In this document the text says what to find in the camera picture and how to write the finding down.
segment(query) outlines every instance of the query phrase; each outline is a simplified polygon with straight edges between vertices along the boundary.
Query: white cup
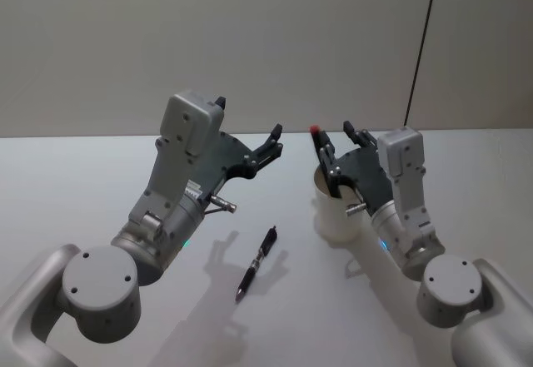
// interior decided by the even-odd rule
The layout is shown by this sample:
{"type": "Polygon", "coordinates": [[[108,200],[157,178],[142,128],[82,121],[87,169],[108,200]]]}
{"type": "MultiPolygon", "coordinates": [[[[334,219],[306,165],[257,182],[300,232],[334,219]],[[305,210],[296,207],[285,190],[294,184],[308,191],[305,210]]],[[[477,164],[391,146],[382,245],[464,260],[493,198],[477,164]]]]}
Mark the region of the white cup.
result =
{"type": "Polygon", "coordinates": [[[314,175],[316,193],[315,229],[326,241],[343,244],[352,242],[361,230],[364,212],[348,217],[348,205],[361,203],[354,191],[347,186],[339,186],[341,198],[332,198],[327,190],[326,180],[320,167],[314,175]]]}

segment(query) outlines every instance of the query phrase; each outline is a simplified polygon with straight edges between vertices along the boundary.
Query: white table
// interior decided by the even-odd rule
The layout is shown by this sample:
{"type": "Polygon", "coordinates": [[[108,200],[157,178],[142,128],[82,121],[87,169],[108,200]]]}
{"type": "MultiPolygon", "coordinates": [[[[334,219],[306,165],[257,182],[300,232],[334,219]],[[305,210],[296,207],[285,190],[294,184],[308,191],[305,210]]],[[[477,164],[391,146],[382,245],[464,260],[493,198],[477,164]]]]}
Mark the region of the white table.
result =
{"type": "MultiPolygon", "coordinates": [[[[495,260],[533,296],[533,130],[424,135],[427,206],[447,250],[495,260]]],[[[265,136],[239,138],[253,147],[265,136]]],[[[339,152],[353,147],[343,134],[331,138],[339,152]]],[[[416,286],[370,230],[347,249],[317,235],[311,140],[281,139],[281,159],[222,190],[237,213],[208,216],[165,275],[142,289],[142,318],[131,335],[97,345],[64,315],[48,343],[80,367],[452,366],[450,331],[417,314],[416,286]],[[273,225],[278,242],[235,306],[236,286],[273,225]],[[362,274],[347,279],[354,256],[350,267],[362,274]]],[[[42,249],[107,244],[147,183],[153,142],[0,140],[0,288],[42,249]]]]}

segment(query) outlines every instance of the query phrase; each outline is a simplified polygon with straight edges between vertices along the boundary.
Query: black pen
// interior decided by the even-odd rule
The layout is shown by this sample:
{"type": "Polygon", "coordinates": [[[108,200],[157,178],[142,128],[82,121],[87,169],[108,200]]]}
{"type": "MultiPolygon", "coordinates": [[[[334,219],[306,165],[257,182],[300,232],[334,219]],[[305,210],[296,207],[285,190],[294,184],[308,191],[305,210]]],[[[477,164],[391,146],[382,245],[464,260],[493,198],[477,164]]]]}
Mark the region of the black pen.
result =
{"type": "Polygon", "coordinates": [[[263,243],[257,251],[256,258],[252,261],[250,267],[248,267],[248,270],[244,275],[241,284],[239,284],[237,294],[235,295],[235,301],[237,303],[239,303],[241,299],[244,298],[244,295],[247,294],[248,288],[250,288],[250,284],[252,283],[253,278],[256,276],[256,273],[259,270],[259,265],[261,265],[262,260],[268,255],[268,252],[270,252],[270,248],[272,248],[272,245],[274,245],[276,239],[276,226],[273,226],[270,230],[268,230],[265,239],[263,240],[263,243]]]}

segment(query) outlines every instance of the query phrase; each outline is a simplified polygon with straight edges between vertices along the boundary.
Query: table surface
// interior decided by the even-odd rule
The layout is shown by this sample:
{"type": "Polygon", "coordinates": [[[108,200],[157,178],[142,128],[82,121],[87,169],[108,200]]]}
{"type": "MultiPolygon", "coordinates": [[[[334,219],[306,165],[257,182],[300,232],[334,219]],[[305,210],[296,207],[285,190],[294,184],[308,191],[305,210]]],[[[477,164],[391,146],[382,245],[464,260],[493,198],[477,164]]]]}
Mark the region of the table surface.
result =
{"type": "MultiPolygon", "coordinates": [[[[250,147],[265,138],[238,137],[250,147]]],[[[339,152],[353,147],[341,133],[331,138],[339,152]]],[[[426,204],[447,250],[499,263],[533,296],[533,130],[425,131],[424,140],[426,204]]],[[[48,343],[80,367],[452,366],[451,331],[417,314],[416,286],[367,219],[344,247],[316,233],[310,137],[281,141],[281,159],[222,189],[237,213],[208,216],[165,275],[142,288],[133,333],[94,344],[64,315],[48,343]],[[273,225],[279,239],[235,305],[273,225]]],[[[40,250],[107,244],[147,184],[156,149],[146,136],[19,138],[0,140],[0,154],[1,289],[40,250]]]]}

